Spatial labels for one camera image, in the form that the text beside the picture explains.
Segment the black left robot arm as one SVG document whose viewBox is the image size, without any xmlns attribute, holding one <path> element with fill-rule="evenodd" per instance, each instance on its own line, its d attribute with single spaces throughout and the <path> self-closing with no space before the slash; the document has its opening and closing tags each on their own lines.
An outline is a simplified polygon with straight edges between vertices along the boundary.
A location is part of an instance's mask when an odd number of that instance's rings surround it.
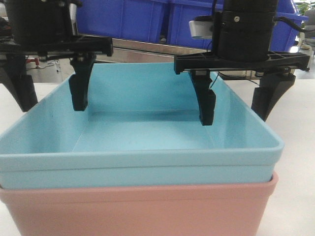
<svg viewBox="0 0 315 236">
<path fill-rule="evenodd" d="M 0 82 L 23 112 L 38 99 L 32 76 L 27 74 L 27 57 L 39 61 L 69 59 L 75 73 L 69 79 L 73 108 L 88 105 L 88 86 L 97 54 L 113 55 L 111 37 L 79 35 L 71 6 L 80 0 L 3 0 L 8 21 L 0 37 Z"/>
</svg>

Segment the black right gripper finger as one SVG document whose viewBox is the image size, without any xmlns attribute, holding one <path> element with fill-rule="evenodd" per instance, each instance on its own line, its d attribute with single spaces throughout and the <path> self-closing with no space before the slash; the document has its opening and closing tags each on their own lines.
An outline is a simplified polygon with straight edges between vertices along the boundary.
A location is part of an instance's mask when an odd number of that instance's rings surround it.
<svg viewBox="0 0 315 236">
<path fill-rule="evenodd" d="M 295 75 L 289 67 L 255 71 L 259 86 L 254 89 L 251 109 L 266 121 L 279 99 L 294 85 Z"/>
<path fill-rule="evenodd" d="M 214 121 L 216 95 L 210 88 L 212 79 L 209 70 L 192 70 L 190 78 L 197 96 L 199 119 L 203 126 L 210 126 Z"/>
</svg>

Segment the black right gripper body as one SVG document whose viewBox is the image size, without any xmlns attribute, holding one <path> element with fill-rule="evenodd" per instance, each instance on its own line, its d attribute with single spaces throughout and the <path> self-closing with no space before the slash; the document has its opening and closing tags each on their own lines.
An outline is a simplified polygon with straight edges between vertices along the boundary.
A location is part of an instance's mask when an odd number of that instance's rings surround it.
<svg viewBox="0 0 315 236">
<path fill-rule="evenodd" d="M 222 59 L 212 52 L 203 52 L 174 57 L 174 71 L 180 74 L 184 71 L 209 70 L 209 71 L 243 71 L 251 70 L 269 72 L 277 70 L 309 68 L 310 56 L 303 53 L 268 52 L 264 61 L 244 62 Z"/>
</svg>

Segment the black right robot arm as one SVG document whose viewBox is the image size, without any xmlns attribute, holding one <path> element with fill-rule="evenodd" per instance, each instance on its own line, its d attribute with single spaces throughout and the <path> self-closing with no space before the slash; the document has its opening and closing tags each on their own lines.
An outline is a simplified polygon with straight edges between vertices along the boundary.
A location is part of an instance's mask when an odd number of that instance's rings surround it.
<svg viewBox="0 0 315 236">
<path fill-rule="evenodd" d="M 205 53 L 174 58 L 174 71 L 190 73 L 203 125 L 212 125 L 216 95 L 212 90 L 212 71 L 254 71 L 259 86 L 254 89 L 252 110 L 266 120 L 278 100 L 294 85 L 293 69 L 306 71 L 309 56 L 303 53 L 270 51 L 276 22 L 296 31 L 302 29 L 286 17 L 276 16 L 275 0 L 226 0 L 221 12 L 196 17 L 193 27 L 210 36 L 212 47 Z"/>
</svg>

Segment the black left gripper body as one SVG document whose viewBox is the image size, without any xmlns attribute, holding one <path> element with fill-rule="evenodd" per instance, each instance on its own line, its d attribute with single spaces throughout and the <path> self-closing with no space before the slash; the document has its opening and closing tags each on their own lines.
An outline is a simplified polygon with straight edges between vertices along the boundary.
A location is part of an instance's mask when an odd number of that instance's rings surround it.
<svg viewBox="0 0 315 236">
<path fill-rule="evenodd" d="M 112 56 L 113 40 L 111 37 L 77 35 L 69 41 L 39 45 L 20 45 L 12 37 L 0 38 L 0 53 L 26 56 L 37 55 L 40 60 L 73 58 L 88 53 Z"/>
</svg>

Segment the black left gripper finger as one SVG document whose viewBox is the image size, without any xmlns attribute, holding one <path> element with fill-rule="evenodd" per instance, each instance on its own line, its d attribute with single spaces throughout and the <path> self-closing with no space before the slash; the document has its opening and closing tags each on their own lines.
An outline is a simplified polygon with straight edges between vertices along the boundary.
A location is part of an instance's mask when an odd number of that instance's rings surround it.
<svg viewBox="0 0 315 236">
<path fill-rule="evenodd" d="M 11 93 L 23 112 L 38 103 L 32 76 L 27 74 L 26 61 L 24 55 L 0 56 L 0 83 Z"/>
<path fill-rule="evenodd" d="M 94 53 L 87 53 L 70 61 L 74 74 L 69 78 L 69 89 L 75 111 L 84 111 L 88 105 L 89 81 L 95 60 Z"/>
</svg>

